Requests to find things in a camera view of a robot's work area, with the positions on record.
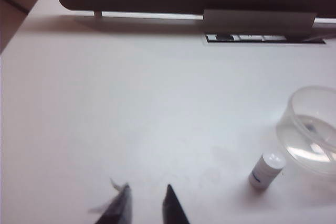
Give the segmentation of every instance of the white table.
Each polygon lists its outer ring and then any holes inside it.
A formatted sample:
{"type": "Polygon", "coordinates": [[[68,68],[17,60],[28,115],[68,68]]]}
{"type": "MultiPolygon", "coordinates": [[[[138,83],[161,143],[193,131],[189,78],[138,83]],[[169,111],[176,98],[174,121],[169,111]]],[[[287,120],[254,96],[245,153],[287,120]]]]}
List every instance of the white table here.
{"type": "Polygon", "coordinates": [[[2,54],[2,224],[94,223],[109,177],[130,184],[133,223],[162,223],[168,183],[191,224],[335,223],[334,178],[289,156],[263,194],[247,176],[279,148],[292,92],[336,88],[336,40],[208,45],[193,27],[76,14],[39,0],[2,54]]]}

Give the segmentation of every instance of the small bottle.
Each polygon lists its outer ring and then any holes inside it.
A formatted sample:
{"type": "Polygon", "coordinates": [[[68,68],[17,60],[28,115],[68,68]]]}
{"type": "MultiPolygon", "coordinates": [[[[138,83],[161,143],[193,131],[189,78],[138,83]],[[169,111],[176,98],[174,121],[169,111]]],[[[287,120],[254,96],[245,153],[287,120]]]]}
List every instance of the small bottle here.
{"type": "Polygon", "coordinates": [[[280,153],[265,152],[248,176],[250,183],[258,189],[266,189],[286,165],[280,153]]]}

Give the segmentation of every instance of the glass bowl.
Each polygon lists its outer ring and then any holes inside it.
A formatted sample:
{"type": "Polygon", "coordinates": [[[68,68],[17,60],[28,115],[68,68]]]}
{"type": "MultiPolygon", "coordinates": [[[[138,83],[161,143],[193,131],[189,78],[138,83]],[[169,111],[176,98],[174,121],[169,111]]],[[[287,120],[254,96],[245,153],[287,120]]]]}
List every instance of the glass bowl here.
{"type": "Polygon", "coordinates": [[[277,135],[299,164],[336,175],[336,90],[320,86],[297,90],[277,124],[277,135]]]}

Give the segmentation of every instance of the black tip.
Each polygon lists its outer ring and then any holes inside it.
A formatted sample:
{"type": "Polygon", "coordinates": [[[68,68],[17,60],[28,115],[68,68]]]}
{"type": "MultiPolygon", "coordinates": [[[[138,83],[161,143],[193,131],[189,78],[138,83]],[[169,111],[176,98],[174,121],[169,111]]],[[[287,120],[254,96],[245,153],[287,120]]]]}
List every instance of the black tip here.
{"type": "Polygon", "coordinates": [[[164,224],[189,224],[182,206],[171,185],[167,186],[162,206],[164,224]]]}

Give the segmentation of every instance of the white cap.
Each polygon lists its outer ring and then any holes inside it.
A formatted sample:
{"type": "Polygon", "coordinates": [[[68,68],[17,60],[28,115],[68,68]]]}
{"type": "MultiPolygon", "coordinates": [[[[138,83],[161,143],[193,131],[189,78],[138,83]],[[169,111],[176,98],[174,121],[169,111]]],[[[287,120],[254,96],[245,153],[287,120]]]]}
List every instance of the white cap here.
{"type": "Polygon", "coordinates": [[[260,159],[260,169],[269,175],[277,175],[286,165],[285,157],[278,152],[264,152],[260,159]]]}

